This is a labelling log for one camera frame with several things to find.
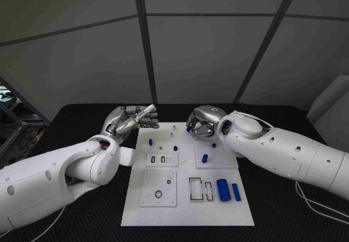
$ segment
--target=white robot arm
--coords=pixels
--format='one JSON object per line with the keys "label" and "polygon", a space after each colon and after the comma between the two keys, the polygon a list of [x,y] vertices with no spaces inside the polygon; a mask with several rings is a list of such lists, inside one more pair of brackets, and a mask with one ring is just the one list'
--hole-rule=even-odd
{"label": "white robot arm", "polygon": [[349,200],[349,154],[286,130],[262,128],[249,114],[226,115],[213,106],[197,107],[187,131],[199,136],[216,133],[227,152],[288,179],[315,185]]}
{"label": "white robot arm", "polygon": [[[0,233],[46,217],[111,181],[119,162],[132,151],[119,144],[132,129],[158,128],[152,117],[154,105],[118,107],[105,119],[99,135],[0,170]],[[66,184],[64,173],[79,180],[76,184]]]}

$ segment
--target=black tablecloth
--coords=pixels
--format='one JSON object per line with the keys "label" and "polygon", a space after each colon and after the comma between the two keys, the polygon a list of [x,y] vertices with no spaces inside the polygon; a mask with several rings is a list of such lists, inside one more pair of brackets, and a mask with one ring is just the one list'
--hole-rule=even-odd
{"label": "black tablecloth", "polygon": [[[64,106],[30,156],[73,145],[98,134],[105,117],[116,106],[119,104]],[[184,122],[197,106],[158,104],[160,121]],[[294,131],[323,143],[304,112],[295,107],[245,104],[214,106],[226,112],[246,112],[275,127]],[[135,148],[135,141],[137,131],[122,145]],[[239,159],[237,165],[253,227],[121,227],[131,168],[119,166],[112,181],[66,206],[56,224],[38,241],[349,241],[349,225],[324,218],[308,209],[295,194],[294,181],[278,177],[246,159]],[[349,213],[349,201],[311,185],[301,186],[310,199]],[[36,223],[12,230],[0,241],[30,241],[44,231],[57,213],[59,211]]]}

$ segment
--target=black table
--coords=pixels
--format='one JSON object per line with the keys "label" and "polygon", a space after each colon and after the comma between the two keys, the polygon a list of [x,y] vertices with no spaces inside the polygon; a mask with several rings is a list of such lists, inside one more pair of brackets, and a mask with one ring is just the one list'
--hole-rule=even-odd
{"label": "black table", "polygon": [[[125,104],[64,106],[30,156],[73,145],[98,134],[105,117],[119,105]],[[184,122],[197,106],[158,104],[160,121]],[[246,112],[275,127],[294,131],[323,143],[304,112],[292,106],[214,106],[226,112]],[[135,141],[137,131],[132,131],[122,146],[135,148]],[[246,159],[237,159],[237,165],[253,227],[121,227],[131,168],[119,166],[112,181],[66,206],[56,224],[37,241],[349,241],[349,225],[324,218],[308,209],[295,194],[294,181],[278,177]],[[349,201],[311,185],[301,184],[301,187],[310,199],[349,214]],[[12,230],[1,239],[30,241],[44,231],[57,214],[59,211],[36,223]]]}

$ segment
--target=blue cylinder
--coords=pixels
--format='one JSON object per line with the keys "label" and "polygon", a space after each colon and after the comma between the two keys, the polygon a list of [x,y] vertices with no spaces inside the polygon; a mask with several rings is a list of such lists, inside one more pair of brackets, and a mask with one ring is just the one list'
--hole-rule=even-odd
{"label": "blue cylinder", "polygon": [[203,157],[201,157],[201,163],[207,162],[207,158],[209,158],[209,156],[204,154]]}
{"label": "blue cylinder", "polygon": [[217,187],[220,201],[230,201],[230,193],[229,193],[226,179],[216,180],[216,187]]}
{"label": "blue cylinder", "polygon": [[232,190],[233,190],[233,194],[235,194],[235,199],[236,199],[236,201],[240,201],[240,197],[239,197],[239,193],[237,193],[237,185],[236,185],[236,183],[232,184]]}
{"label": "blue cylinder", "polygon": [[187,127],[187,133],[190,133],[191,129],[193,129],[193,127],[188,126],[188,127]]}

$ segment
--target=silver robotic hand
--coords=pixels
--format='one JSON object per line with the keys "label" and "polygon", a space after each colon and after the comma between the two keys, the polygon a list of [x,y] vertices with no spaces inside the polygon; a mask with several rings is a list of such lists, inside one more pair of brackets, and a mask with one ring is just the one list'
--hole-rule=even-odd
{"label": "silver robotic hand", "polygon": [[209,105],[199,106],[187,119],[187,132],[201,137],[210,137],[214,134],[214,129],[223,116],[226,116],[226,112],[220,108]]}
{"label": "silver robotic hand", "polygon": [[226,151],[274,174],[315,185],[349,200],[349,154],[286,130],[263,128],[255,116],[200,106],[187,120],[187,131],[217,135]]}
{"label": "silver robotic hand", "polygon": [[[111,181],[118,165],[128,165],[134,155],[119,144],[132,129],[158,128],[154,117],[154,105],[116,107],[99,135],[0,170],[0,233],[46,217]],[[66,184],[64,174],[77,182]]]}
{"label": "silver robotic hand", "polygon": [[158,120],[154,117],[157,117],[157,112],[152,104],[147,107],[116,107],[105,119],[100,135],[111,137],[121,144],[132,129],[158,129]]}

